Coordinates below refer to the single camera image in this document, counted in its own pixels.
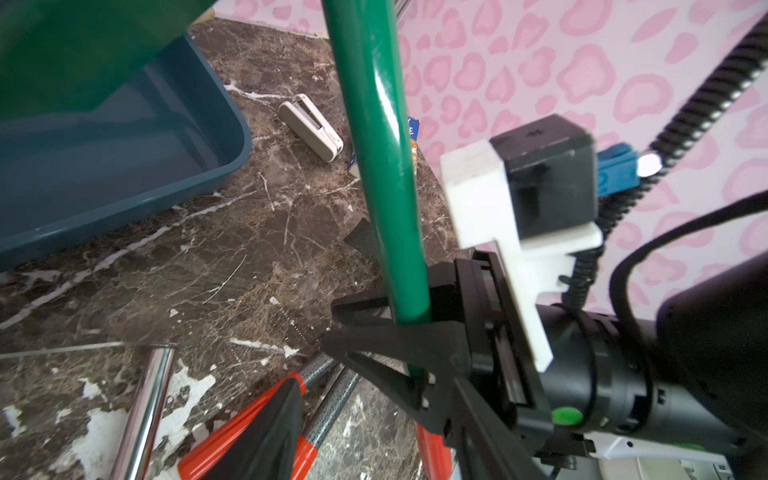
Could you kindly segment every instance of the green button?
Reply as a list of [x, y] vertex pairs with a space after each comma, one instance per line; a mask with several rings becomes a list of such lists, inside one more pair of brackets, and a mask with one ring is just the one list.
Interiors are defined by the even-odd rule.
[[578, 425], [584, 421], [584, 414], [574, 407], [559, 407], [552, 410], [552, 421], [555, 425]]

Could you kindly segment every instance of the pink wallpaper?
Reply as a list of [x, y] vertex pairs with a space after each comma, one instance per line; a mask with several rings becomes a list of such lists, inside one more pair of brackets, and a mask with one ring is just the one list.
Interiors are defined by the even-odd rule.
[[[319, 0], [220, 0], [216, 8], [326, 32]], [[621, 140], [643, 149], [765, 11], [764, 0], [414, 0], [399, 40], [419, 146], [439, 177], [440, 154], [557, 112], [591, 129], [600, 147]], [[618, 227], [587, 307], [610, 309], [607, 274], [634, 248], [766, 188], [763, 77]], [[668, 296], [765, 249], [768, 214], [659, 250], [631, 277], [636, 315], [654, 318]]]
[[328, 37], [321, 0], [218, 0], [219, 18]]

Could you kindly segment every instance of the teal plastic bin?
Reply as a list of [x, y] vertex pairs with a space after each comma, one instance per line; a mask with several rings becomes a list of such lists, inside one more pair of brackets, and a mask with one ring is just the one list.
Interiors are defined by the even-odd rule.
[[0, 271], [209, 194], [251, 147], [187, 35], [92, 112], [0, 124]]

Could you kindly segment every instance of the marble surface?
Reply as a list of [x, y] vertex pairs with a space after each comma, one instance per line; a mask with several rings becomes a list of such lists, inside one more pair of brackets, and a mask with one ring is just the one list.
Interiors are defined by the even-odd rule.
[[[148, 478], [173, 478], [196, 442], [316, 353], [333, 298], [380, 282], [342, 242], [366, 205], [344, 169], [352, 142], [328, 44], [224, 20], [190, 33], [250, 125], [245, 166], [221, 191], [0, 273], [0, 353], [180, 345]], [[276, 116], [300, 92], [345, 141], [331, 164]], [[428, 262], [456, 257], [421, 154], [417, 183]], [[106, 478], [146, 357], [126, 347], [0, 360], [0, 478]], [[325, 387], [310, 390], [305, 415]], [[363, 380], [310, 478], [419, 472], [412, 422]]]

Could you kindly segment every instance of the green plastic tube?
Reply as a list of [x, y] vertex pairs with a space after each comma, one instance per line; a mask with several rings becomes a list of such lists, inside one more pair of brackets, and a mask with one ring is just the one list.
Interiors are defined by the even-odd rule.
[[426, 323], [429, 285], [394, 2], [323, 0], [323, 7], [392, 316]]

